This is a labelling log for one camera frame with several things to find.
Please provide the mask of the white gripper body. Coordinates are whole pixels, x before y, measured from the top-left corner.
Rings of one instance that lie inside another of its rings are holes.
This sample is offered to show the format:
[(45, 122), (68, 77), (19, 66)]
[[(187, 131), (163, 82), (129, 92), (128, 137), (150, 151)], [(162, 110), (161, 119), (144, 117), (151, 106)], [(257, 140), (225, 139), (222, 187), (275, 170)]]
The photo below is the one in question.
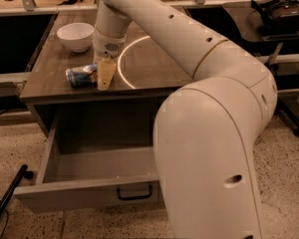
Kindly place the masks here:
[(119, 56), (126, 42), (126, 30), (96, 27), (93, 36), (94, 61)]

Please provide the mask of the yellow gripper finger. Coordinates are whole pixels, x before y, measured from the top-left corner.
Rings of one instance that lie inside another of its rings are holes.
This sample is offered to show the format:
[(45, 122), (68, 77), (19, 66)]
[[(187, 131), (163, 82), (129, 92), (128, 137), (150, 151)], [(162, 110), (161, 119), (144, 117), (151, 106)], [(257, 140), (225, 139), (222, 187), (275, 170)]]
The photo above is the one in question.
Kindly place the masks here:
[(111, 81), (115, 74), (117, 64), (109, 58), (103, 58), (98, 62), (98, 89), (105, 91), (110, 87)]

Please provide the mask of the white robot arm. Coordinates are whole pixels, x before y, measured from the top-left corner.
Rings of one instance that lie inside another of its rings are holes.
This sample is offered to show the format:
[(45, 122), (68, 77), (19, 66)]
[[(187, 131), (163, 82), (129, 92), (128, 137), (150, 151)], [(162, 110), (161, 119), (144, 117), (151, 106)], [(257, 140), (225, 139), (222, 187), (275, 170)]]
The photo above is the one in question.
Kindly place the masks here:
[(253, 146), (277, 104), (270, 71), (159, 0), (98, 0), (99, 31), (135, 21), (193, 81), (160, 106), (153, 152), (178, 239), (266, 239)]

